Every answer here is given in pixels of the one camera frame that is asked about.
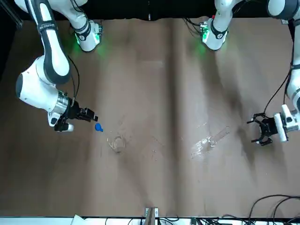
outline cable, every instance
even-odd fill
[[[172,220],[172,219],[168,219],[168,218],[165,218],[166,220],[168,220],[169,222],[176,222],[176,221],[178,221],[179,220],[179,217],[177,216],[177,218],[176,219],[174,219],[174,220]]]
[[[169,224],[173,225],[173,223],[172,223],[172,222],[170,222],[169,220],[162,219],[162,218],[158,218],[158,219],[157,219],[157,221],[158,221],[158,223],[157,223],[157,224],[161,224],[161,223],[160,223],[160,220],[164,221],[164,222],[165,222],[165,224],[166,224],[166,222],[168,222]]]
[[[252,208],[251,208],[250,213],[249,213],[249,216],[248,216],[248,222],[249,222],[249,223],[250,223],[250,219],[251,219],[252,212],[253,212],[253,209],[254,209],[255,205],[256,205],[259,201],[261,201],[261,200],[263,200],[263,199],[266,199],[266,198],[272,198],[272,197],[286,197],[286,198],[297,197],[297,198],[300,199],[300,196],[290,196],[290,195],[268,195],[268,196],[262,197],[262,198],[256,200],[256,201],[253,203]]]
[[[270,100],[268,101],[266,107],[264,108],[263,113],[266,113],[266,110],[270,104],[270,102],[273,100],[273,98],[277,95],[277,93],[280,91],[280,89],[282,88],[282,86],[284,85],[284,83],[286,82],[287,78],[289,77],[289,74],[287,74],[287,76],[285,77],[285,79],[283,80],[282,84],[279,86],[279,88],[277,89],[277,91],[272,95],[272,97],[270,98]]]
[[[281,200],[281,201],[276,205],[276,207],[275,207],[275,209],[274,209],[274,212],[273,212],[273,223],[275,223],[275,214],[276,214],[276,211],[277,211],[278,207],[279,207],[282,203],[284,203],[285,201],[290,200],[290,199],[298,199],[298,200],[300,200],[300,196],[290,196],[290,197],[288,197],[288,198],[285,198],[285,199]]]
[[[184,19],[183,19],[183,22],[184,22],[185,25],[187,26],[189,33],[190,33],[194,38],[198,38],[198,37],[196,37],[195,35],[200,35],[200,34],[199,34],[198,32],[193,31],[193,30],[189,27],[187,21],[185,21]]]
[[[190,19],[188,18],[183,18],[183,20],[185,20],[187,23],[189,23],[190,25],[192,25],[192,27],[194,28],[194,30],[199,34],[200,30],[197,29],[197,27],[200,27],[199,24],[192,22]]]
[[[186,21],[188,21],[188,22],[189,22],[191,25],[194,25],[194,26],[200,27],[200,25],[199,25],[199,24],[192,22],[190,18],[186,18],[186,17],[184,17],[183,19],[185,19]]]
[[[290,219],[287,223],[290,223],[290,222],[292,222],[293,220],[296,220],[296,219],[299,219],[299,218],[300,218],[300,216],[294,217],[294,218]]]
[[[130,224],[130,222],[133,220],[133,218],[128,222],[128,224],[127,225],[129,225]]]
[[[71,73],[71,77],[72,77],[72,81],[73,81],[73,88],[74,88],[74,95],[73,95],[73,102],[72,102],[72,106],[77,98],[77,95],[78,95],[78,91],[79,91],[79,86],[80,86],[80,74],[79,74],[79,71],[78,71],[78,68],[76,66],[76,64],[73,62],[73,60],[71,59],[71,57],[68,55],[68,58],[69,60],[73,63],[75,69],[76,69],[76,72],[77,72],[77,76],[78,76],[78,84],[77,84],[77,90],[75,92],[75,83],[74,83],[74,78],[73,78],[73,75]]]
[[[79,13],[84,13],[84,15],[86,16],[85,11],[84,11],[82,8],[80,8],[80,7],[78,6],[76,0],[70,0],[70,2],[71,2],[71,4],[72,4],[72,6],[73,6],[73,8],[74,8],[75,11],[77,11],[77,12],[79,12]]]

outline green led light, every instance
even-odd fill
[[[77,40],[77,44],[79,44],[80,45],[80,43],[79,43],[79,39],[78,39],[78,37],[77,37],[77,35],[75,34],[75,37],[76,37],[76,40]]]
[[[208,39],[209,35],[210,35],[210,31],[209,30],[207,32],[203,33],[203,35],[202,35],[202,42],[203,43],[207,42],[207,39]]]

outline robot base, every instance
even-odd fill
[[[90,52],[94,50],[94,48],[101,42],[102,25],[92,20],[89,20],[89,23],[91,29],[85,40],[83,40],[84,37],[82,37],[80,33],[76,33],[75,35],[79,46],[84,52]]]
[[[221,39],[217,39],[214,33],[211,30],[211,23],[213,19],[210,18],[208,21],[205,21],[204,24],[207,25],[207,34],[206,37],[202,38],[202,42],[207,45],[207,47],[211,50],[218,50],[222,47],[222,44],[225,42],[226,35],[228,32],[226,32]]]

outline white robotic arm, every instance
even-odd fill
[[[269,14],[277,19],[293,20],[295,26],[293,56],[286,94],[294,105],[290,111],[282,105],[282,112],[274,115],[280,141],[288,141],[287,132],[300,130],[300,0],[269,0]]]
[[[214,18],[200,24],[202,42],[212,50],[218,50],[225,42],[228,26],[232,19],[232,8],[243,0],[215,0],[217,9]],[[286,94],[294,105],[290,111],[287,105],[282,105],[282,112],[276,113],[274,117],[257,113],[251,121],[256,122],[261,129],[261,136],[252,140],[262,146],[272,143],[270,136],[279,134],[282,142],[288,141],[287,132],[300,130],[300,0],[268,0],[268,13],[271,17],[287,21],[293,21],[295,26],[293,60],[288,75]]]
[[[70,70],[48,0],[26,0],[25,3],[37,24],[44,55],[19,75],[16,95],[27,104],[46,110],[49,125],[57,131],[73,131],[73,125],[66,123],[67,119],[97,121],[92,110],[80,108],[77,102],[73,103],[55,87],[70,79]]]

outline blue object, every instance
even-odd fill
[[[103,129],[102,129],[100,123],[96,123],[96,124],[95,124],[95,130],[96,130],[96,131],[101,131],[101,132],[103,132]]]

